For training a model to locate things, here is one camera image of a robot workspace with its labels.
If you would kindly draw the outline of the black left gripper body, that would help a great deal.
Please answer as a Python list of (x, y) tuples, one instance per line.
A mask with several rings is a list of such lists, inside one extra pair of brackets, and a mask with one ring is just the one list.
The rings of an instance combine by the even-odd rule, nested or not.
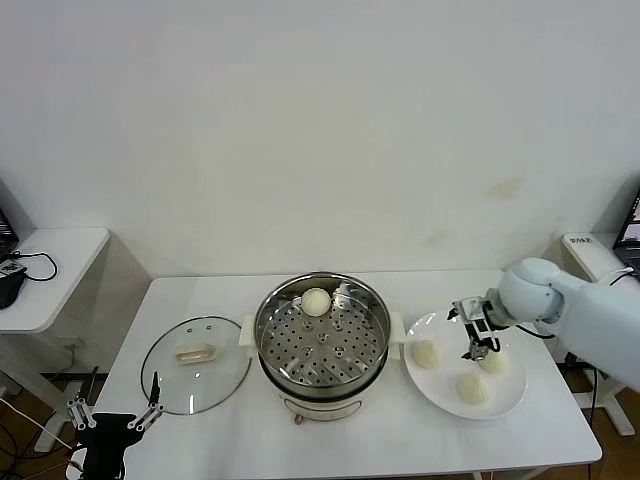
[(96, 426), (79, 432), (79, 444), (85, 448), (81, 479), (124, 479), (126, 450), (143, 438), (136, 426), (134, 414), (97, 413)]

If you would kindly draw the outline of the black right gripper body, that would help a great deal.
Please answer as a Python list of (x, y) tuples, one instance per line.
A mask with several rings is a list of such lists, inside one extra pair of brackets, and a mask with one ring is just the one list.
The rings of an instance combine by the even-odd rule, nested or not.
[(470, 351), (500, 351), (501, 343), (486, 313), (466, 322)]

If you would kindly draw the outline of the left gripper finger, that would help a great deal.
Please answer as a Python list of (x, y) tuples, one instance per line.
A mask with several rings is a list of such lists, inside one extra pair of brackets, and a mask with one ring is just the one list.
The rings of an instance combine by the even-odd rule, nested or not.
[(160, 393), (158, 373), (154, 372), (147, 408), (128, 423), (129, 430), (147, 431), (162, 416), (164, 406), (160, 403)]
[(67, 412), (76, 430), (94, 429), (97, 426), (87, 399), (93, 389), (98, 370), (98, 366), (94, 367), (89, 378), (82, 383), (78, 393), (67, 401)]

